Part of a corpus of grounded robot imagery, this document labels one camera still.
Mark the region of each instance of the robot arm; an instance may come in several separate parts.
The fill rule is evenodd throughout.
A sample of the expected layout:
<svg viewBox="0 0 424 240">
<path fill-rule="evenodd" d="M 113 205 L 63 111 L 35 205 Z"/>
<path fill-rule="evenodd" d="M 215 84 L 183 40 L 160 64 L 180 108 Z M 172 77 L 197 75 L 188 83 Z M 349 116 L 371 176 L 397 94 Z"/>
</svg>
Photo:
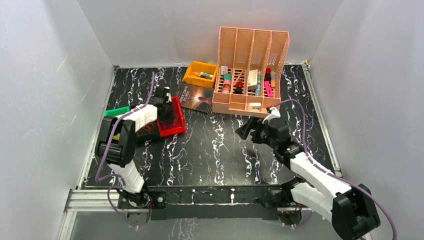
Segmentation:
<svg viewBox="0 0 424 240">
<path fill-rule="evenodd" d="M 269 108 L 268 113 L 263 120 L 251 117 L 235 132 L 245 140 L 253 130 L 250 133 L 253 143 L 273 148 L 281 164 L 309 182 L 296 177 L 282 184 L 278 199 L 287 204 L 296 202 L 310 207 L 330 221 L 343 240 L 359 239 L 380 226 L 374 202 L 359 190 L 329 176 L 330 170 L 306 155 L 302 146 L 292 142 L 289 127 L 279 119 L 277 108 Z M 364 185 L 359 186 L 371 193 Z"/>
<path fill-rule="evenodd" d="M 97 157 L 103 157 L 112 127 L 119 117 L 120 115 L 103 118 L 95 147 Z M 129 200 L 134 207 L 145 206 L 149 201 L 149 197 L 144 194 L 147 191 L 144 186 L 145 181 L 133 161 L 136 152 L 136 133 L 145 125 L 156 120 L 165 123 L 174 118 L 169 88 L 157 87 L 148 105 L 134 111 L 118 123 L 106 156 L 106 162 L 116 174 L 121 176 L 119 181 L 123 188 L 122 191 L 118 191 L 119 194 Z"/>
</svg>

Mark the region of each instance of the marble tabletop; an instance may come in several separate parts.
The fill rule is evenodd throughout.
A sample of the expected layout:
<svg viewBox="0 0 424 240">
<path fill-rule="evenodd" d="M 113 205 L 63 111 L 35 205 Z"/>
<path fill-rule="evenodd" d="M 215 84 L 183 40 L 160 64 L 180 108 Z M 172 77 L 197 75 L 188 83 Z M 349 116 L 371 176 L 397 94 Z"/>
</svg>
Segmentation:
<svg viewBox="0 0 424 240">
<path fill-rule="evenodd" d="M 133 106 L 146 100 L 152 72 L 156 86 L 170 87 L 174 93 L 186 67 L 118 68 L 107 110 Z M 333 165 L 301 65 L 285 65 L 281 76 L 281 99 L 300 101 L 306 112 L 306 142 L 313 157 L 325 167 Z M 148 186 L 250 186 L 279 185 L 294 173 L 282 166 L 267 145 L 241 140 L 234 130 L 248 117 L 202 113 L 183 108 L 186 132 L 145 144 L 138 144 L 135 165 Z M 300 142 L 303 130 L 301 110 L 288 103 L 280 107 L 281 118 L 289 125 L 291 138 Z M 93 158 L 82 188 L 105 188 L 116 179 L 95 182 L 100 160 Z M 112 170 L 105 165 L 102 176 Z"/>
</svg>

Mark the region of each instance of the dark book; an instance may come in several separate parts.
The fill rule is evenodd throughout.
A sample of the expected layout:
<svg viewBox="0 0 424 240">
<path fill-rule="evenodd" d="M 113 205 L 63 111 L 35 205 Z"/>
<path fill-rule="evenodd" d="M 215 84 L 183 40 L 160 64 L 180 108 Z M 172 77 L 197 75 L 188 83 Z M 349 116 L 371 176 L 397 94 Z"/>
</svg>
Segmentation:
<svg viewBox="0 0 424 240">
<path fill-rule="evenodd" d="M 176 90 L 181 107 L 208 113 L 212 104 L 214 90 L 187 83 L 180 83 Z"/>
</svg>

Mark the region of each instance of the red plastic tray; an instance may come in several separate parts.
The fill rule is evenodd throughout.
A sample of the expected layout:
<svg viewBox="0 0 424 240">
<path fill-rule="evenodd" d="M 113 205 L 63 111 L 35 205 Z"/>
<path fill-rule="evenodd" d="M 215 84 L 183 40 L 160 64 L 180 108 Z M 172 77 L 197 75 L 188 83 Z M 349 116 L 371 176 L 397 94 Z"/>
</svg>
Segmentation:
<svg viewBox="0 0 424 240">
<path fill-rule="evenodd" d="M 180 100 L 177 96 L 172 97 L 172 109 L 175 114 L 175 119 L 172 122 L 161 123 L 159 120 L 156 121 L 161 137 L 181 134 L 186 131 L 183 110 L 181 110 Z"/>
</svg>

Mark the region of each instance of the yellow bin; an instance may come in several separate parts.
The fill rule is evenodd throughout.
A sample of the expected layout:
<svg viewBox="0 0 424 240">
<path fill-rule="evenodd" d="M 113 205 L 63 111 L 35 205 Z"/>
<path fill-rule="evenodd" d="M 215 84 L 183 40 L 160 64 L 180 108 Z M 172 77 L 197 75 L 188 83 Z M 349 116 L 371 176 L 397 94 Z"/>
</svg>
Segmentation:
<svg viewBox="0 0 424 240">
<path fill-rule="evenodd" d="M 184 77 L 182 78 L 182 81 L 191 85 L 213 89 L 215 78 L 217 77 L 217 70 L 217 65 L 194 61 L 192 64 L 190 64 L 190 66 L 188 66 L 187 71 L 185 72 Z M 213 77 L 212 79 L 206 79 L 192 74 L 200 72 L 212 74 Z"/>
</svg>

